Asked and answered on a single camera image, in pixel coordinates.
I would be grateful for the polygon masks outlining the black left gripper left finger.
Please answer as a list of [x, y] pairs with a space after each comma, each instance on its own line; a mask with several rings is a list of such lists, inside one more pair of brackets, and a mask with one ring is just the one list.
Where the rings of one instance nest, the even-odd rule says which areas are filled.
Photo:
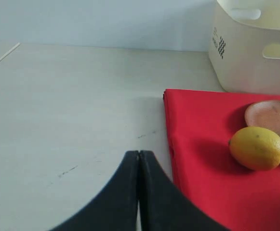
[[104, 188], [85, 207], [52, 230], [136, 230], [138, 155], [138, 151], [127, 151]]

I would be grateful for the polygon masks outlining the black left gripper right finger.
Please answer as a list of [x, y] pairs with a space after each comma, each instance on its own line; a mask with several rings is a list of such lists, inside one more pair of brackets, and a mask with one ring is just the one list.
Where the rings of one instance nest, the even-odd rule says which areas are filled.
[[143, 231], [227, 231], [170, 181], [152, 151], [139, 152], [139, 206]]

